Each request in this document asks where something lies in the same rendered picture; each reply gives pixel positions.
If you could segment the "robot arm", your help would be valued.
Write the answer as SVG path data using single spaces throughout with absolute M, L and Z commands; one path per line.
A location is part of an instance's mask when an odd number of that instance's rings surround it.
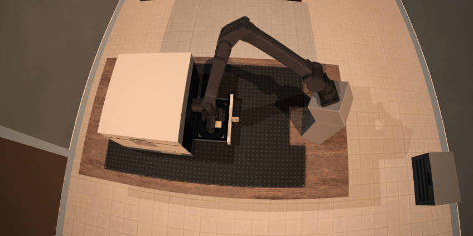
M 333 83 L 334 81 L 327 77 L 327 74 L 324 73 L 323 67 L 319 62 L 312 62 L 309 59 L 305 60 L 270 35 L 260 30 L 249 20 L 250 18 L 243 16 L 225 25 L 221 29 L 205 96 L 201 99 L 192 99 L 191 111 L 203 113 L 205 110 L 207 132 L 215 132 L 216 120 L 219 120 L 216 99 L 231 49 L 239 40 L 255 46 L 293 70 L 303 79 L 303 82 L 307 84 L 309 91 L 318 92 L 322 107 L 340 101 L 335 83 Z

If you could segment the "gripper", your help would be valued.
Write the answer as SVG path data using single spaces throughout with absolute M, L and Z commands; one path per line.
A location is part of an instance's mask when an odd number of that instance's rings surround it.
M 217 108 L 217 111 L 219 112 L 219 120 L 216 120 L 216 121 L 224 122 L 225 121 L 225 110 L 223 110 L 223 108 Z M 202 121 L 206 121 L 205 111 L 202 113 Z

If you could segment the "beige benchtop instrument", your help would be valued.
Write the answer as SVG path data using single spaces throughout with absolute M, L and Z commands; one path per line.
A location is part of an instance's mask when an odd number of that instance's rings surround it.
M 234 96 L 216 99 L 225 121 L 207 132 L 202 113 L 191 111 L 201 87 L 191 52 L 118 54 L 98 133 L 126 148 L 184 156 L 194 156 L 194 139 L 230 145 L 232 122 L 239 122 Z

